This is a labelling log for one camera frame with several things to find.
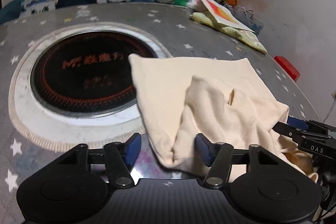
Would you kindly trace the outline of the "cream white garment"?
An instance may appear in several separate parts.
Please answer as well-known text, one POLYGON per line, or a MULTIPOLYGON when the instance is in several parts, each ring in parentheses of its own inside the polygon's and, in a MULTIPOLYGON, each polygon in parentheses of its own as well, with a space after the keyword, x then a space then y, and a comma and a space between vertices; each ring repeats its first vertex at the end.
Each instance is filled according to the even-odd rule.
POLYGON ((129 56, 137 104, 151 147, 166 168, 205 176, 194 147, 198 133, 236 149, 258 144, 313 181, 312 159, 274 131, 289 107, 274 98, 248 59, 129 56))

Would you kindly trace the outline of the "red box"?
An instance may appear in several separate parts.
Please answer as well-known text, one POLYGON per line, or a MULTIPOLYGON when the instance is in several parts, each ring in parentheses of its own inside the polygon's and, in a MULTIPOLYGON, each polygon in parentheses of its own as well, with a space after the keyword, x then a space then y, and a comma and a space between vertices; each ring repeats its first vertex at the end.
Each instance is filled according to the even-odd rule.
POLYGON ((286 71, 286 73, 288 73, 288 75, 292 78, 292 80, 297 82, 301 74, 295 68, 295 66, 291 64, 291 62, 289 62, 283 56, 275 56, 274 60, 280 65, 280 67, 282 67, 282 69, 284 69, 284 71, 286 71))

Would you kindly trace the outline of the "black round induction cooktop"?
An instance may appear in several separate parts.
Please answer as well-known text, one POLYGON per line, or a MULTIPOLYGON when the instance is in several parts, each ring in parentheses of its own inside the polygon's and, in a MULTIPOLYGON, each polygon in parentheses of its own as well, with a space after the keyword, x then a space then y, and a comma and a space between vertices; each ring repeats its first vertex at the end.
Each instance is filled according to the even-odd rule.
POLYGON ((109 115, 136 101, 128 57, 157 57, 134 36, 90 31, 68 36, 48 47, 35 61, 30 84, 47 109, 70 117, 109 115))

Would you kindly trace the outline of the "yellow green dotted cloth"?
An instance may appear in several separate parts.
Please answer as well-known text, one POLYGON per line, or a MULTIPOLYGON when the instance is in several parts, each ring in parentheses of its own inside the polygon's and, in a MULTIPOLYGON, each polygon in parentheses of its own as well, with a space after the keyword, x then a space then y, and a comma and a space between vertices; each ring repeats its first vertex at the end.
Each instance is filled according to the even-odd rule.
POLYGON ((209 12, 193 12, 190 19, 209 26, 223 34, 239 40, 245 45, 259 51, 260 53, 267 54, 266 48, 259 42, 257 36, 252 31, 241 30, 227 25, 219 24, 209 12))

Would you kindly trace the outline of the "white orange paper booklet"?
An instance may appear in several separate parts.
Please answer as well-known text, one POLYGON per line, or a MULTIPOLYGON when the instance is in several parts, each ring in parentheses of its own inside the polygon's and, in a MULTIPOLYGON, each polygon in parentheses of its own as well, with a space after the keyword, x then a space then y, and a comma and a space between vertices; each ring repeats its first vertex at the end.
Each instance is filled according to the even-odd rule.
POLYGON ((201 0, 201 2, 218 24, 253 32, 253 30, 251 30, 249 27, 238 21, 231 14, 230 10, 218 4, 214 0, 201 0))

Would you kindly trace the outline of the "white plastic bag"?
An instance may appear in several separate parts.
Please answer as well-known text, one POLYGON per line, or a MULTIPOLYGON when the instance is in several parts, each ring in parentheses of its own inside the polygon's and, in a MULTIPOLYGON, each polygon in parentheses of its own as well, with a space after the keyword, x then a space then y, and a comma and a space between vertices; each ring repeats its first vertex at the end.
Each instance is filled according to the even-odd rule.
POLYGON ((189 0, 186 3, 186 7, 192 9, 195 12, 206 12, 207 8, 201 0, 189 0))

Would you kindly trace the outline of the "green plastic object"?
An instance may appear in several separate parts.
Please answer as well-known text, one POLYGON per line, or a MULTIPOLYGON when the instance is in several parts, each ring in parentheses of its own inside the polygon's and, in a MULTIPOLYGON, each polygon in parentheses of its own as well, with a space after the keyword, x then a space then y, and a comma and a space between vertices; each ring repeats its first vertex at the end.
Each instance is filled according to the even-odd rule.
POLYGON ((174 0, 173 5, 186 7, 189 0, 174 0))

